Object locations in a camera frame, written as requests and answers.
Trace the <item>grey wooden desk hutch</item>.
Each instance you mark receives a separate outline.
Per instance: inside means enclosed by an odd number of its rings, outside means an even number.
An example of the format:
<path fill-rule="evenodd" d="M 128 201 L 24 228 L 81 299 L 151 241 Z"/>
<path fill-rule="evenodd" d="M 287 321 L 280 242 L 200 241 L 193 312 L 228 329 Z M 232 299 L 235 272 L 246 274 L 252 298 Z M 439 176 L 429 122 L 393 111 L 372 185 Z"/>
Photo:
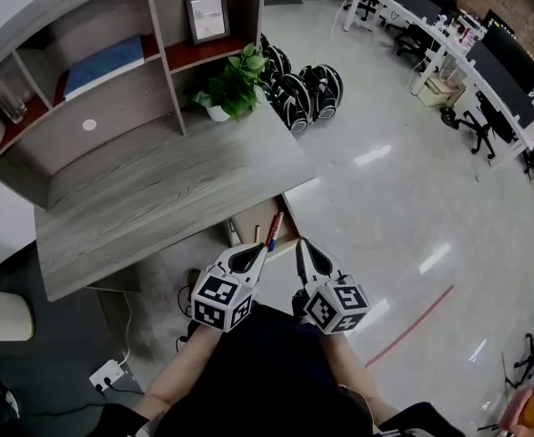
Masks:
<path fill-rule="evenodd" d="M 260 38 L 264 0 L 0 0 L 0 182 L 41 211 L 151 150 L 168 175 L 208 115 L 193 95 Z"/>

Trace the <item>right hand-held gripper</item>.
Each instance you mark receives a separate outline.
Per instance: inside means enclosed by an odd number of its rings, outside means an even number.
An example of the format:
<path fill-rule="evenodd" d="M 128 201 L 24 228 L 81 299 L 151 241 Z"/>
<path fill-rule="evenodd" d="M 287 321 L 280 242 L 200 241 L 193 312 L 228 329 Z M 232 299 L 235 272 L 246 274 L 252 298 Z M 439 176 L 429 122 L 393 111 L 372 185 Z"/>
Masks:
<path fill-rule="evenodd" d="M 343 275 L 338 259 L 311 239 L 296 245 L 297 275 L 305 288 L 309 282 L 337 279 Z M 368 299 L 352 280 L 331 280 L 308 292 L 298 290 L 292 298 L 293 315 L 309 322 L 324 335 L 353 331 L 369 312 Z"/>

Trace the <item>person's right forearm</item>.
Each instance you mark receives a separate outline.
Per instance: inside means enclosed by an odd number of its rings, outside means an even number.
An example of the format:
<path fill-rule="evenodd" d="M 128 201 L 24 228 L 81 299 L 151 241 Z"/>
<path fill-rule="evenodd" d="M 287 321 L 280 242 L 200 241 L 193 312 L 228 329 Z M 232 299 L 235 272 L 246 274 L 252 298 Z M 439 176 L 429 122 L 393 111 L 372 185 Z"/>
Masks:
<path fill-rule="evenodd" d="M 361 363 L 343 333 L 323 335 L 320 341 L 336 381 L 365 399 L 377 426 L 398 413 L 380 396 L 372 376 Z"/>

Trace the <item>row of black white backpacks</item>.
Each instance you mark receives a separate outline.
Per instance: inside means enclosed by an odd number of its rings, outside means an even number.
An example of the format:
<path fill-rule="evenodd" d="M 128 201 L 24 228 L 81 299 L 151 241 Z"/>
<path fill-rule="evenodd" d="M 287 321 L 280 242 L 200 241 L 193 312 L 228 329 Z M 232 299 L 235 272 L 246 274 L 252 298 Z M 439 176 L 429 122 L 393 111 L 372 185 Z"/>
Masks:
<path fill-rule="evenodd" d="M 267 84 L 266 99 L 290 132 L 300 133 L 337 113 L 345 88 L 335 68 L 321 64 L 294 73 L 287 55 L 266 36 L 260 37 L 260 47 L 267 60 L 260 75 Z"/>

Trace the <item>person's left forearm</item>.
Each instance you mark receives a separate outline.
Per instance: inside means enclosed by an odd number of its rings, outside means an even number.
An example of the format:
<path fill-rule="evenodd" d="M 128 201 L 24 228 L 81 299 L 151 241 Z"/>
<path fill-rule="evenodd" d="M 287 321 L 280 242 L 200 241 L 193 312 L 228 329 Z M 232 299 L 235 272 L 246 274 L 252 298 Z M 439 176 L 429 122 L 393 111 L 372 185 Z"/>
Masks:
<path fill-rule="evenodd" d="M 221 330 L 206 325 L 196 329 L 176 357 L 153 380 L 135 411 L 154 420 L 184 397 L 196 385 L 222 336 Z"/>

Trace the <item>clear drinking glass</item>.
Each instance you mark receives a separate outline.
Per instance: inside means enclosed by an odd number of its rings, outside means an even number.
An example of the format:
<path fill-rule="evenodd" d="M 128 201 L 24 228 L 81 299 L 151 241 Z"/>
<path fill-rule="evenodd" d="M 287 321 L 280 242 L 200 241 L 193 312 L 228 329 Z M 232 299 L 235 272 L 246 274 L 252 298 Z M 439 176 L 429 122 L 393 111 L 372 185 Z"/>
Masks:
<path fill-rule="evenodd" d="M 25 103 L 4 80 L 0 81 L 0 108 L 14 124 L 19 124 L 27 112 Z"/>

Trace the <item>person's dark shirt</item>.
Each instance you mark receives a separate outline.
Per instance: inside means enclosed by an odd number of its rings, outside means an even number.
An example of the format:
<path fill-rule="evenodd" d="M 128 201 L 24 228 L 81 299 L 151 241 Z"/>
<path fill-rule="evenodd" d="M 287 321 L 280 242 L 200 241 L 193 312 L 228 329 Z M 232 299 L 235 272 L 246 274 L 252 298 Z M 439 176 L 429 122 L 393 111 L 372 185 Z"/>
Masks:
<path fill-rule="evenodd" d="M 107 404 L 87 437 L 465 437 L 429 402 L 377 426 L 365 399 L 339 384 L 314 325 L 257 305 L 222 336 L 193 390 L 148 420 Z"/>

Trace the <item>black framed picture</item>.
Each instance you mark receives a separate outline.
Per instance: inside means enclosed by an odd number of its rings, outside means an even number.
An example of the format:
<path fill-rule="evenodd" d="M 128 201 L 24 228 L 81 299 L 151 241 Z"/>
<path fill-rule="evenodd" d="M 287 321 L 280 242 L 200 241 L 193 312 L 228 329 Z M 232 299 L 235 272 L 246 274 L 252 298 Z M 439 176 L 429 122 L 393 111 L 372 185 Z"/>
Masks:
<path fill-rule="evenodd" d="M 194 45 L 230 36 L 227 0 L 185 0 L 185 5 Z"/>

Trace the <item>blue notebook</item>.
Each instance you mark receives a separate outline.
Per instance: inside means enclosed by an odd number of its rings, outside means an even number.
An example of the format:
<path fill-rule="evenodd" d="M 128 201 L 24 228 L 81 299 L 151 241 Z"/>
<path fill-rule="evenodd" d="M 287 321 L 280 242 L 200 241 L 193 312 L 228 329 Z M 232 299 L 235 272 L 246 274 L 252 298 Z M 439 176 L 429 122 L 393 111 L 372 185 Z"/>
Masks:
<path fill-rule="evenodd" d="M 74 63 L 69 69 L 64 98 L 72 100 L 144 63 L 141 36 L 125 39 Z"/>

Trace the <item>wooden desk drawer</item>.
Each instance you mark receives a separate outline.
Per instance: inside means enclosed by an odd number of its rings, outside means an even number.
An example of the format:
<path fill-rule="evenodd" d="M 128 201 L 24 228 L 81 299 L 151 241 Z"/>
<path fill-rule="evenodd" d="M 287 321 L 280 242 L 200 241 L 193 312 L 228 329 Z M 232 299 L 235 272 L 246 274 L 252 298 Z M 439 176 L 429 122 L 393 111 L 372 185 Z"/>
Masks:
<path fill-rule="evenodd" d="M 267 233 L 272 219 L 279 211 L 284 213 L 284 218 L 277 232 L 276 246 L 272 251 L 268 251 L 267 260 L 294 250 L 300 233 L 284 194 L 267 199 L 229 218 L 226 223 L 226 229 L 230 245 L 256 243 L 254 242 L 256 225 L 261 228 L 259 243 L 266 245 Z"/>

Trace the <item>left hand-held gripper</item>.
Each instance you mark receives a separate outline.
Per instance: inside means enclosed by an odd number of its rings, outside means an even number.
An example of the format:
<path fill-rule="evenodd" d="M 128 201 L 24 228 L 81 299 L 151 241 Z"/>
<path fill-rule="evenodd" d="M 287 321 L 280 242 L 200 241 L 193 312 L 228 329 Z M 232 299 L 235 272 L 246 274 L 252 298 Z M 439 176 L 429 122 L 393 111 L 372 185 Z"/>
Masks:
<path fill-rule="evenodd" d="M 251 312 L 266 257 L 264 243 L 225 249 L 196 282 L 192 320 L 223 332 L 238 326 Z"/>

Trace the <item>row of white office desks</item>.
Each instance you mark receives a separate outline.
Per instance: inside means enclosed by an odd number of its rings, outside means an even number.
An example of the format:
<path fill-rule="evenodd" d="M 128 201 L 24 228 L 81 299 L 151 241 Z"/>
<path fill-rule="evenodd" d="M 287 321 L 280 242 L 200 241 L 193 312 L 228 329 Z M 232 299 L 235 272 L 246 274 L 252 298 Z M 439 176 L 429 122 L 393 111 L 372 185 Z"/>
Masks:
<path fill-rule="evenodd" d="M 348 31 L 354 23 L 354 17 L 360 0 L 353 0 L 348 10 L 344 29 Z M 410 92 L 417 95 L 421 86 L 434 72 L 436 66 L 449 54 L 457 61 L 458 68 L 467 76 L 470 84 L 480 91 L 490 104 L 508 121 L 517 141 L 510 145 L 509 152 L 489 160 L 489 169 L 501 167 L 505 162 L 516 158 L 525 150 L 534 148 L 534 97 L 524 93 L 517 81 L 499 60 L 476 41 L 470 47 L 464 47 L 450 26 L 444 25 L 438 18 L 442 10 L 429 0 L 377 0 L 378 11 L 387 7 L 404 20 L 419 26 L 427 36 L 440 44 L 440 48 L 431 57 L 431 62 Z"/>

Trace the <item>red marker pen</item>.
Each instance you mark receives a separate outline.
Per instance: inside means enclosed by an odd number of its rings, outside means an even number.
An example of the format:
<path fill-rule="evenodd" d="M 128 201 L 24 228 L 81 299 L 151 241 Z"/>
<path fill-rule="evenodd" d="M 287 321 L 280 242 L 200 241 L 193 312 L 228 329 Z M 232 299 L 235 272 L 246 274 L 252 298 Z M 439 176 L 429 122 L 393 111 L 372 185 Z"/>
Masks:
<path fill-rule="evenodd" d="M 282 220 L 284 218 L 284 213 L 282 211 L 279 211 L 272 219 L 269 232 L 267 233 L 267 239 L 266 239 L 266 245 L 268 245 L 269 241 L 271 239 L 276 240 L 277 238 L 277 232 L 280 229 Z"/>

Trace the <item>grey wooden desk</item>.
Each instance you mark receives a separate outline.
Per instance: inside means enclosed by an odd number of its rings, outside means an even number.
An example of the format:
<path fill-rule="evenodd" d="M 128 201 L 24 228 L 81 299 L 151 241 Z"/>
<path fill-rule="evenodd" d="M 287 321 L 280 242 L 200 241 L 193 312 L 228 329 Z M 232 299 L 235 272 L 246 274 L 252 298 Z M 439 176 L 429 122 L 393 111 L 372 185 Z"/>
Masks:
<path fill-rule="evenodd" d="M 56 173 L 35 213 L 51 301 L 278 196 L 315 175 L 301 146 L 263 105 L 222 123 L 189 113 L 138 127 Z"/>

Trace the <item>pink orange pouch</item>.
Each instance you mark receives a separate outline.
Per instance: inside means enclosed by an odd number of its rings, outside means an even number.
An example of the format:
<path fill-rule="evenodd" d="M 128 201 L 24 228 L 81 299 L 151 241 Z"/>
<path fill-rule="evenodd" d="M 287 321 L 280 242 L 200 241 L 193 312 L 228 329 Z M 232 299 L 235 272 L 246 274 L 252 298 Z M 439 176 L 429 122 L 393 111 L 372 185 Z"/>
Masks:
<path fill-rule="evenodd" d="M 499 420 L 499 428 L 514 437 L 534 437 L 534 385 L 517 389 Z"/>

